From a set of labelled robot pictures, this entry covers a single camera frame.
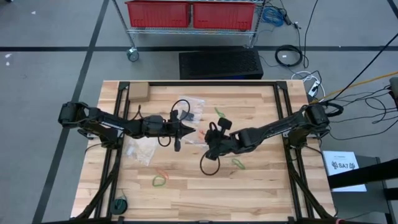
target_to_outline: blue cable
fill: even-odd
[[[261,22],[266,22],[276,27],[281,27],[284,25],[284,15],[280,10],[274,7],[266,7],[262,13]]]

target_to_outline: green rubber band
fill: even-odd
[[[246,167],[238,159],[232,159],[232,163],[237,165],[240,169],[246,169]]]
[[[216,110],[216,112],[217,112],[217,114],[218,114],[218,116],[219,116],[220,118],[225,118],[225,114],[224,114],[224,113],[218,111],[217,108],[214,108],[214,109]]]
[[[156,181],[157,178],[163,179],[163,182],[162,182],[161,184],[155,184],[155,181]],[[152,180],[152,186],[154,186],[154,187],[160,187],[160,186],[163,186],[163,185],[165,185],[165,184],[166,184],[166,178],[164,178],[164,177],[161,176],[161,175],[156,175],[156,176],[153,178],[153,180]]]

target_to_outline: power strip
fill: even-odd
[[[315,96],[315,94],[317,93],[317,87],[319,86],[319,84],[321,84],[319,81],[315,81],[310,89],[310,91],[308,91],[308,94],[312,97]]]

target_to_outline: white cable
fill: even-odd
[[[296,74],[301,74],[301,73],[306,73],[306,74],[308,74],[306,77],[304,77],[304,78],[302,79],[303,82],[309,81],[309,80],[311,80],[311,79],[315,79],[317,82],[319,82],[319,79],[318,79],[317,77],[313,76],[312,73],[311,73],[311,72],[308,72],[308,71],[296,72],[296,73],[294,73],[294,74],[292,75],[292,77],[291,77],[290,79],[293,80],[293,77],[294,77]],[[321,86],[321,89],[322,89],[323,97],[325,97],[326,92],[325,92],[325,89],[323,88],[322,83],[320,84],[320,86]]]

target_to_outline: caster wheel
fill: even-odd
[[[126,53],[127,53],[127,58],[129,59],[130,62],[135,62],[136,60],[139,59],[139,53],[137,49],[131,48]]]

